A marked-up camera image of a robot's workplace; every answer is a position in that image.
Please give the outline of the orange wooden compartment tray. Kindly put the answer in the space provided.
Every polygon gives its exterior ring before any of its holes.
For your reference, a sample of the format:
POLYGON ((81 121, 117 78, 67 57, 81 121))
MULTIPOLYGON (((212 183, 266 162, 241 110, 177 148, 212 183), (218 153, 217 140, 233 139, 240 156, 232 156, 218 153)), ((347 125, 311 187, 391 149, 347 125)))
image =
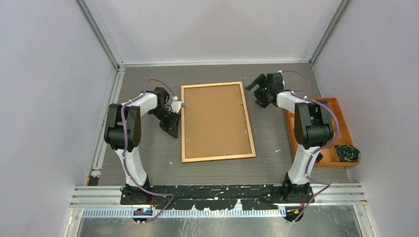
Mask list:
MULTIPOLYGON (((338 100, 335 97, 330 98, 315 98, 315 100, 321 101, 324 100, 328 103, 329 108, 333 111, 333 113, 336 115, 336 118, 338 120, 340 133, 338 135, 338 139, 334 143, 333 146, 328 147, 326 149, 321 150, 321 154, 323 155, 323 158, 321 161, 316 162, 314 164, 315 167, 355 167, 360 164, 360 161, 342 161, 338 153, 336 151, 336 147, 339 145, 351 145, 354 146, 354 143, 352 141, 352 138, 350 136, 350 132, 347 128, 345 119, 343 117, 342 111, 340 109, 338 100)), ((287 130, 287 136, 289 140, 290 145, 290 151, 291 151, 291 157, 294 159, 294 156, 297 151, 297 142, 295 140, 294 136, 294 114, 291 112, 282 109, 283 115, 284 115, 284 121, 286 124, 286 130, 287 130)))

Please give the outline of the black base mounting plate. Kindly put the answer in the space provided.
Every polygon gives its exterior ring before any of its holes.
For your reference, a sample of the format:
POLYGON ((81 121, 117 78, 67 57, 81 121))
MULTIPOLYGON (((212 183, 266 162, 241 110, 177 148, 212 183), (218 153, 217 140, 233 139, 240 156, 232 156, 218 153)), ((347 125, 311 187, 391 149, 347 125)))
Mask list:
POLYGON ((138 187, 120 187, 122 205, 147 205, 156 209, 231 210, 240 205, 243 210, 276 209, 277 204, 308 203, 314 192, 290 192, 280 185, 155 185, 148 192, 138 187))

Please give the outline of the aluminium rail at front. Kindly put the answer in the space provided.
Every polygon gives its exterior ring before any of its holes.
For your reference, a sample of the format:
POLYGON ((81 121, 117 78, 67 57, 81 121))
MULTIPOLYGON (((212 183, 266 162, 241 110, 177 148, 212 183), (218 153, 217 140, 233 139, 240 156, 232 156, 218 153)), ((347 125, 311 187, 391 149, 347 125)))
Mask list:
POLYGON ((295 203, 277 204, 276 209, 243 210, 238 204, 231 210, 209 209, 167 210, 147 205, 122 205, 119 186, 78 186, 70 202, 72 208, 79 208, 84 217, 93 218, 229 218, 229 217, 286 217, 299 210, 315 206, 341 206, 367 204, 360 184, 334 183, 329 188, 312 185, 314 195, 308 203, 301 206, 295 203))

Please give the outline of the blue yellow rolled item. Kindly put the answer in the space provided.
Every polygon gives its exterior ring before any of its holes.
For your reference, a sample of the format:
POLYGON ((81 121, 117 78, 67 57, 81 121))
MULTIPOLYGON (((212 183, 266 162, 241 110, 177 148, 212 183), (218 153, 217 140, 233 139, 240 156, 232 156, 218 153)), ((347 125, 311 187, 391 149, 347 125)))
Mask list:
POLYGON ((361 153, 350 144, 342 144, 335 146, 336 154, 340 162, 358 162, 361 153))

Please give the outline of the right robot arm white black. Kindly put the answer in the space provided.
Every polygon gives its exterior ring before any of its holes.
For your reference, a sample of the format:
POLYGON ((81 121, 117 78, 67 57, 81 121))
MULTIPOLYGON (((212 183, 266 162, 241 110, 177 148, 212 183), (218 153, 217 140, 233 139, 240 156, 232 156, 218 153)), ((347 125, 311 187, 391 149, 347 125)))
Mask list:
POLYGON ((260 74, 245 87, 253 91, 256 104, 272 104, 294 115, 294 137, 297 151, 281 187, 265 192, 268 202, 306 202, 311 198, 310 174, 320 151, 334 137, 335 114, 325 101, 315 101, 284 88, 283 72, 260 74))

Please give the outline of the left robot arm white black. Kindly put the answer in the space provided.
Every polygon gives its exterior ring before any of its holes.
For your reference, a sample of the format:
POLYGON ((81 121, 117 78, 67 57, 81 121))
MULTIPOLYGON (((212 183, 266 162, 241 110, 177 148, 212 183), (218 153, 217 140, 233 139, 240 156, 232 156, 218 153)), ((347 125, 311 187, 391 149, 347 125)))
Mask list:
POLYGON ((122 197, 139 204, 147 204, 154 193, 145 172, 140 154, 141 118, 153 115, 159 120, 159 127, 173 138, 178 138, 178 124, 184 102, 163 87, 145 90, 137 97, 122 104, 110 104, 104 130, 104 141, 118 155, 126 176, 126 184, 121 188, 122 197))

